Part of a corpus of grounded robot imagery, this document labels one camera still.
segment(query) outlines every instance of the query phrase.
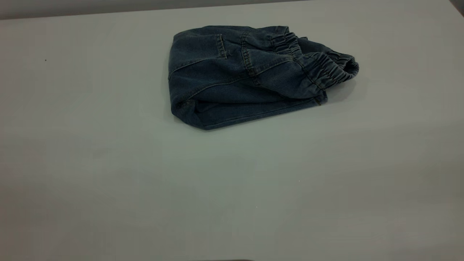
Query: table surface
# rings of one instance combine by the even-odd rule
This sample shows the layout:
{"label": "table surface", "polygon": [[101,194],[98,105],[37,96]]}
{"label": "table surface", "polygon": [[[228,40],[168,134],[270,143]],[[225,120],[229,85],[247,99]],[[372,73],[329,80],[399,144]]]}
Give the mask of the table surface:
{"label": "table surface", "polygon": [[[169,109],[172,37],[287,25],[360,73],[214,131]],[[3,261],[460,261],[464,19],[314,0],[0,21]]]}

